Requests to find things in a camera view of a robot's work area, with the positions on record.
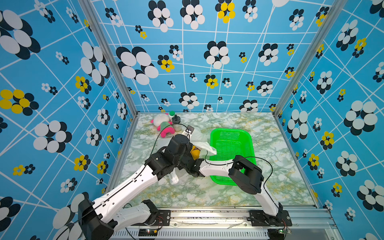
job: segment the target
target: pink plush toy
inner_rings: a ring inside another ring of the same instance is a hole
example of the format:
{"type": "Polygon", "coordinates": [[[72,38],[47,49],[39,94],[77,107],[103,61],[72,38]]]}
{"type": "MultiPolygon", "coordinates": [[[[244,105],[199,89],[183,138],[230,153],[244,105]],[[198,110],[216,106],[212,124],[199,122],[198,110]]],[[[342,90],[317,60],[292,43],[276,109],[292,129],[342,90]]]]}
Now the pink plush toy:
{"type": "Polygon", "coordinates": [[[166,137],[167,133],[175,133],[175,129],[172,126],[168,126],[169,124],[172,124],[168,113],[160,113],[156,115],[156,117],[151,121],[151,123],[153,123],[153,125],[157,127],[158,131],[164,129],[160,134],[162,138],[166,137]]]}

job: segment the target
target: robotic arm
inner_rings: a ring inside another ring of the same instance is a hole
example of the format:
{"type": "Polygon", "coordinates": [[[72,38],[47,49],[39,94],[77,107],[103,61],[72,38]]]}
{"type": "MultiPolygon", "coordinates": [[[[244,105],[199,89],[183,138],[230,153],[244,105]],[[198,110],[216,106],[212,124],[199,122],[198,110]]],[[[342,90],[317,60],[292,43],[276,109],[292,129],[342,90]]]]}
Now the robotic arm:
{"type": "Polygon", "coordinates": [[[240,155],[227,161],[194,160],[190,153],[193,145],[187,137],[193,130],[188,126],[183,134],[173,136],[167,147],[151,154],[131,177],[110,192],[93,202],[85,199],[79,204],[79,225],[87,240],[107,240],[114,231],[124,227],[143,222],[153,223],[158,210],[150,200],[128,209],[122,208],[175,167],[185,169],[194,177],[230,177],[244,192],[255,196],[267,219],[281,222],[283,207],[265,186],[262,170],[240,155]]]}

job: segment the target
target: blue wallpaper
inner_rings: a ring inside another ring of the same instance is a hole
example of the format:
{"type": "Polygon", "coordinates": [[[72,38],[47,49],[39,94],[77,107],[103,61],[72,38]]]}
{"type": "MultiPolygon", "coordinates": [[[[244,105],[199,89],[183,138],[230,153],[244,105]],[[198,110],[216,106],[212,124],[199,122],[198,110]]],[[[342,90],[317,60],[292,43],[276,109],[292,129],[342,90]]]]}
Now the blue wallpaper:
{"type": "Polygon", "coordinates": [[[384,5],[349,0],[278,115],[344,239],[383,239],[384,5]]]}
{"type": "Polygon", "coordinates": [[[266,112],[333,0],[91,2],[139,111],[266,112]]]}
{"type": "Polygon", "coordinates": [[[77,1],[2,1],[0,45],[0,239],[77,239],[132,115],[77,1]]]}

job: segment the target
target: bottle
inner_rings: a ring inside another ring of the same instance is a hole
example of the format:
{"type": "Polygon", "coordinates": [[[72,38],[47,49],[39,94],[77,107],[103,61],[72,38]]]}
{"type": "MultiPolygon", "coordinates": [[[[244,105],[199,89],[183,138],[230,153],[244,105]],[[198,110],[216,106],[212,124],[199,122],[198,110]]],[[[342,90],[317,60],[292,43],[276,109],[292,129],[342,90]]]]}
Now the bottle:
{"type": "Polygon", "coordinates": [[[172,121],[173,116],[175,116],[175,112],[174,111],[170,111],[169,112],[169,120],[170,121],[172,121]]]}
{"type": "Polygon", "coordinates": [[[181,122],[181,118],[175,114],[172,118],[172,127],[175,129],[176,132],[181,131],[181,125],[177,124],[181,122]]]}

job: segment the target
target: table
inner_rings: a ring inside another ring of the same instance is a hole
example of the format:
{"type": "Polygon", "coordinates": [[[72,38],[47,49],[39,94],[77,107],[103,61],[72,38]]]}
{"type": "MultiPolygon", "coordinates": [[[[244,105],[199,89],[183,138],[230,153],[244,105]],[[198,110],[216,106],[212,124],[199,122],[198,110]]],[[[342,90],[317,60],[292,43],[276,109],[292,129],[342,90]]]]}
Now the table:
{"type": "MultiPolygon", "coordinates": [[[[159,134],[151,123],[156,115],[156,113],[139,113],[138,124],[119,183],[132,175],[149,157],[159,134]]],[[[314,205],[272,113],[177,113],[177,115],[181,117],[182,124],[199,127],[201,132],[207,135],[208,142],[210,133],[216,128],[247,131],[252,136],[255,156],[268,160],[273,166],[273,174],[266,183],[273,196],[283,205],[314,205]]],[[[267,178],[271,171],[269,164],[257,160],[257,165],[262,169],[264,178],[267,178]]],[[[176,185],[171,185],[168,176],[165,176],[158,183],[142,191],[130,201],[130,204],[135,206],[145,199],[150,199],[157,207],[259,205],[252,195],[243,192],[238,186],[218,185],[210,177],[194,178],[185,170],[176,171],[179,176],[176,185]]]]}

